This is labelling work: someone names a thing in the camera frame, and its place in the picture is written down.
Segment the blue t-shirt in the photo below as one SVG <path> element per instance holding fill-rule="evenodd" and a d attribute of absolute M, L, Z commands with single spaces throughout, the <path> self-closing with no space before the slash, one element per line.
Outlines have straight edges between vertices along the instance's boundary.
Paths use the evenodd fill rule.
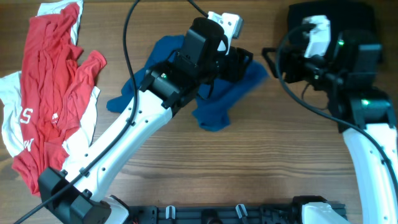
<path fill-rule="evenodd" d="M 146 70 L 165 60 L 171 51 L 182 46 L 183 40 L 183 35 L 166 35 L 158 40 L 144 67 L 134 74 L 136 83 L 140 85 Z M 253 61 L 248 66 L 243 79 L 237 83 L 216 79 L 213 93 L 209 99 L 196 98 L 197 109 L 192 112 L 192 115 L 197 120 L 199 127 L 217 132 L 229 126 L 228 110 L 267 77 L 268 74 L 264 66 Z"/>

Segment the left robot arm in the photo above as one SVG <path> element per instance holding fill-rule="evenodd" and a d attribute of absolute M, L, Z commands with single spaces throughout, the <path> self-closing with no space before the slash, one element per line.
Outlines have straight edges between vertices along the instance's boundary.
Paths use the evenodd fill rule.
<path fill-rule="evenodd" d="M 231 46 L 243 28 L 236 14 L 196 18 L 173 55 L 151 66 L 120 117 L 75 164 L 38 179 L 46 209 L 63 223 L 125 223 L 128 206 L 107 191 L 143 143 L 216 79 L 238 82 L 252 54 Z"/>

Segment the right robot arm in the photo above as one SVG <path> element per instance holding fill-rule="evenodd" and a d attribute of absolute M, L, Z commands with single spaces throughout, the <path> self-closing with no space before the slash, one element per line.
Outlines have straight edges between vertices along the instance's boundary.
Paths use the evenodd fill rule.
<path fill-rule="evenodd" d="M 397 223 L 397 120 L 392 101 L 373 83 L 382 45 L 368 30 L 345 30 L 338 35 L 335 54 L 307 56 L 310 45 L 287 45 L 288 32 L 278 47 L 262 56 L 282 88 L 309 111 L 337 123 L 356 172 L 365 223 Z M 288 88 L 306 81 L 328 97 L 328 112 L 309 105 Z"/>

